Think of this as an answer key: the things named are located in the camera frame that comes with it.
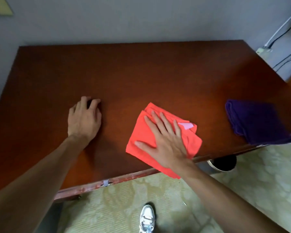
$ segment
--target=foot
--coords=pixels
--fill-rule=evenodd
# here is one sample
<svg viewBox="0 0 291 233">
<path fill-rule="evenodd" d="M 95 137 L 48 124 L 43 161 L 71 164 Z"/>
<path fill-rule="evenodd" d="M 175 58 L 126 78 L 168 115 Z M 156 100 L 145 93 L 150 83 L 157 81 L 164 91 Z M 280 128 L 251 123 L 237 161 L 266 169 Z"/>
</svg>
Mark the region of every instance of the foot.
<svg viewBox="0 0 291 233">
<path fill-rule="evenodd" d="M 154 210 L 151 205 L 146 204 L 140 214 L 139 233 L 152 233 L 155 226 Z"/>
</svg>

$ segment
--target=purple towel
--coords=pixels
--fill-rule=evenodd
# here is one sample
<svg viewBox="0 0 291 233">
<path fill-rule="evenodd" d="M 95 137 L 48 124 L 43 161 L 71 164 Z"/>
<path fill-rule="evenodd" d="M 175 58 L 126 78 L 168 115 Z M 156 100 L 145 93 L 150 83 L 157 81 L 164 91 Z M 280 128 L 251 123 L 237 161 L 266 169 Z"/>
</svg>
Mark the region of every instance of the purple towel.
<svg viewBox="0 0 291 233">
<path fill-rule="evenodd" d="M 228 100 L 225 103 L 234 133 L 251 145 L 291 143 L 291 135 L 279 120 L 272 104 Z"/>
</svg>

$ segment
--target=red microfiber towel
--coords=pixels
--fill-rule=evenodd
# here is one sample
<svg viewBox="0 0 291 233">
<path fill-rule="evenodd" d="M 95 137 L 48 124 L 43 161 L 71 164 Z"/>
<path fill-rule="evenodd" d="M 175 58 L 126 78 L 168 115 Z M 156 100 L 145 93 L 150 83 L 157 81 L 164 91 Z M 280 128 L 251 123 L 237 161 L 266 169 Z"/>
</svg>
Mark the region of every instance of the red microfiber towel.
<svg viewBox="0 0 291 233">
<path fill-rule="evenodd" d="M 195 135 L 197 126 L 193 123 L 190 123 L 187 120 L 183 120 L 166 110 L 163 110 L 162 108 L 157 107 L 156 105 L 150 103 L 145 108 L 145 110 L 142 110 L 139 117 L 137 118 L 137 122 L 135 125 L 135 128 L 132 132 L 132 136 L 130 137 L 128 144 L 126 146 L 126 152 L 137 157 L 138 159 L 144 161 L 146 164 L 152 166 L 153 168 L 157 169 L 160 172 L 163 172 L 167 176 L 170 176 L 172 178 L 180 179 L 180 177 L 175 174 L 171 169 L 164 168 L 161 166 L 154 158 L 152 158 L 148 153 L 144 152 L 143 150 L 139 149 L 135 145 L 135 141 L 142 141 L 151 147 L 156 147 L 156 141 L 154 134 L 146 124 L 144 120 L 144 116 L 148 116 L 148 118 L 155 123 L 153 117 L 151 116 L 151 112 L 156 112 L 157 115 L 159 115 L 160 112 L 163 112 L 167 120 L 171 123 L 173 126 L 173 121 L 176 120 L 179 124 L 179 127 L 181 129 L 181 137 L 183 144 L 186 148 L 187 157 L 189 159 L 192 159 L 196 153 L 198 152 L 200 146 L 202 145 L 202 140 Z"/>
</svg>

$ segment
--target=white cable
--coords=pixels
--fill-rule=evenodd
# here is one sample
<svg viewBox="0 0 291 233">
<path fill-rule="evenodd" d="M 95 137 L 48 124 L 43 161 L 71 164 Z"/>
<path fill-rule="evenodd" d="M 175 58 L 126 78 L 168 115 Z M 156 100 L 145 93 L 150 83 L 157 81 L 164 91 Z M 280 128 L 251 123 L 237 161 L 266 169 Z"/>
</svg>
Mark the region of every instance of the white cable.
<svg viewBox="0 0 291 233">
<path fill-rule="evenodd" d="M 275 35 L 280 31 L 280 29 L 282 29 L 283 26 L 285 26 L 288 21 L 291 19 L 291 16 L 289 19 L 287 19 L 287 21 L 285 23 L 283 23 L 283 25 L 274 33 L 274 35 L 272 35 L 272 37 L 268 40 L 268 42 L 264 45 L 264 47 L 267 47 L 268 44 L 270 43 L 270 41 L 275 37 Z"/>
</svg>

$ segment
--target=power outlet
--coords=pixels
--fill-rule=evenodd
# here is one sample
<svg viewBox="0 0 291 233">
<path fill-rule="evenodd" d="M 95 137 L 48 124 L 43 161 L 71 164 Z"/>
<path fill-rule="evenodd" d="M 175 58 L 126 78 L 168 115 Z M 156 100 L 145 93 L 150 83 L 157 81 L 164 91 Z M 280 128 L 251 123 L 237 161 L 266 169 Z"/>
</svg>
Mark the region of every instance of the power outlet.
<svg viewBox="0 0 291 233">
<path fill-rule="evenodd" d="M 269 57 L 269 54 L 272 52 L 272 49 L 266 48 L 266 47 L 260 47 L 256 53 L 264 60 L 266 61 Z"/>
</svg>

